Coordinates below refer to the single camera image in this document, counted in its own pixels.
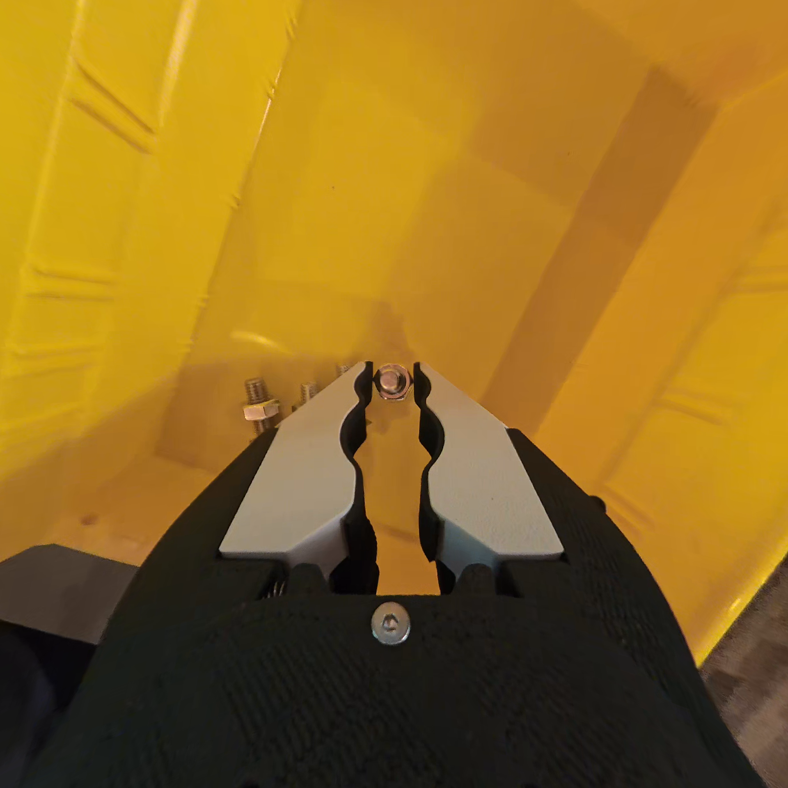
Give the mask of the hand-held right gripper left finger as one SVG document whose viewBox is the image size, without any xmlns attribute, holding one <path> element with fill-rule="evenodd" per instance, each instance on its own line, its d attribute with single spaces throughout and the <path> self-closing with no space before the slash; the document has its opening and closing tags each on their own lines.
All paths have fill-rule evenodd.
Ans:
<svg viewBox="0 0 788 788">
<path fill-rule="evenodd" d="M 219 551 L 320 569 L 338 593 L 375 594 L 378 543 L 355 454 L 367 438 L 373 365 L 360 362 L 285 419 Z"/>
</svg>

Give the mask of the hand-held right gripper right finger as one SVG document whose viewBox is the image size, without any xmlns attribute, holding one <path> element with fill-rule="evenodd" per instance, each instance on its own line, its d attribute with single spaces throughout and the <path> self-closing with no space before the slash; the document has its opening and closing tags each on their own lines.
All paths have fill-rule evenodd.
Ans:
<svg viewBox="0 0 788 788">
<path fill-rule="evenodd" d="M 413 369 L 421 472 L 419 540 L 441 594 L 480 565 L 557 561 L 564 546 L 507 426 L 429 365 Z"/>
</svg>

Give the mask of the yellow plastic bin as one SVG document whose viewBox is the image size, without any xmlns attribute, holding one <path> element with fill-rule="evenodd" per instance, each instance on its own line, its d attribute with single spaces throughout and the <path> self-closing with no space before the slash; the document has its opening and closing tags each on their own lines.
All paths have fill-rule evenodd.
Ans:
<svg viewBox="0 0 788 788">
<path fill-rule="evenodd" d="M 600 496 L 702 662 L 786 554 L 786 2 L 2 2 L 2 559 L 139 565 L 338 366 Z"/>
</svg>

